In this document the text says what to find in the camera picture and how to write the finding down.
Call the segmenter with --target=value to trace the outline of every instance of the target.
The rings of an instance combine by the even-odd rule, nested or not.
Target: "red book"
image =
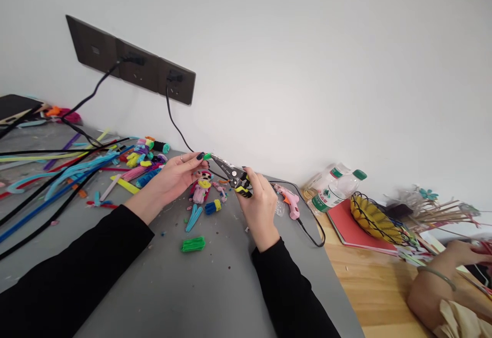
[[[343,201],[328,211],[333,228],[340,241],[346,246],[366,248],[388,255],[398,255],[396,247],[391,243],[368,235],[355,221],[350,212],[350,199]]]

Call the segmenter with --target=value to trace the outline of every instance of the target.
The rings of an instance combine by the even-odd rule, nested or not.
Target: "pliers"
[[[243,169],[234,166],[215,154],[212,154],[211,156],[217,165],[224,171],[225,175],[227,175],[230,185],[234,191],[246,198],[253,195],[250,192],[250,179],[248,174]]]

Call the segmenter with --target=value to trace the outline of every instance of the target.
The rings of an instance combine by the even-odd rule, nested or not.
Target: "beige cloth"
[[[454,301],[442,300],[439,306],[445,324],[434,334],[439,338],[492,338],[492,325],[478,318],[470,309]]]

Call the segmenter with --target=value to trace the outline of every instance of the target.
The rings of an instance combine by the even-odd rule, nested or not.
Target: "wooden table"
[[[318,220],[326,233],[326,253],[366,338],[433,336],[406,304],[417,268],[394,256],[344,246],[328,218]],[[455,301],[492,319],[492,301],[461,276],[454,281]]]

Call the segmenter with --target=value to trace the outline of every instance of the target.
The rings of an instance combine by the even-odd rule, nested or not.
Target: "pink glue gun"
[[[299,219],[299,209],[297,208],[297,203],[299,202],[299,196],[294,195],[287,188],[281,185],[275,184],[274,189],[283,196],[283,201],[289,204],[291,213],[289,214],[292,220]]]

